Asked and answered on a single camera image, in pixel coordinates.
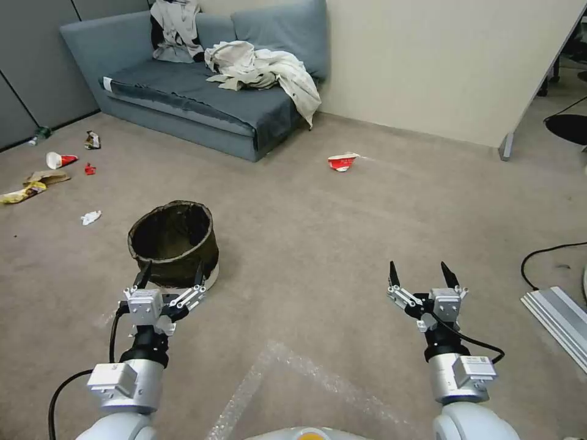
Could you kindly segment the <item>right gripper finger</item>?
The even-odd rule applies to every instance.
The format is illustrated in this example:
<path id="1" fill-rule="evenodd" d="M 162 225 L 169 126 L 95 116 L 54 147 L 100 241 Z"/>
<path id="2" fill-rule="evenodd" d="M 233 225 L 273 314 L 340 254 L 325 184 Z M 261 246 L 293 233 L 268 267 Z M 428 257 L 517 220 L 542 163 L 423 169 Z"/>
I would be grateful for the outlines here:
<path id="1" fill-rule="evenodd" d="M 422 317 L 424 314 L 424 301 L 401 287 L 396 266 L 389 262 L 389 276 L 387 295 L 390 300 L 410 317 Z"/>
<path id="2" fill-rule="evenodd" d="M 453 273 L 449 269 L 449 267 L 447 266 L 447 264 L 444 261 L 441 262 L 441 270 L 442 270 L 443 277 L 446 282 L 446 286 L 450 289 L 453 289 L 456 292 L 456 294 L 459 296 L 460 299 L 464 299 L 464 297 L 468 293 L 468 289 L 461 286 L 455 273 Z"/>

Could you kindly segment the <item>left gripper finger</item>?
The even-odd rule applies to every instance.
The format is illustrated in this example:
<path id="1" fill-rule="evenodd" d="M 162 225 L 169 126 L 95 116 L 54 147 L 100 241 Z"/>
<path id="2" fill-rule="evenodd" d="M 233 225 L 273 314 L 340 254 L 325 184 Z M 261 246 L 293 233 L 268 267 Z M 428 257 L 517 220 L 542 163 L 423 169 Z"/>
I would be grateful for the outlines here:
<path id="1" fill-rule="evenodd" d="M 130 297 L 136 290 L 144 289 L 150 279 L 152 261 L 149 260 L 139 271 L 130 287 L 123 290 L 124 297 Z"/>
<path id="2" fill-rule="evenodd" d="M 189 313 L 193 310 L 205 296 L 207 290 L 205 281 L 204 267 L 200 261 L 194 277 L 194 285 L 168 304 L 169 311 L 179 314 L 180 312 Z"/>

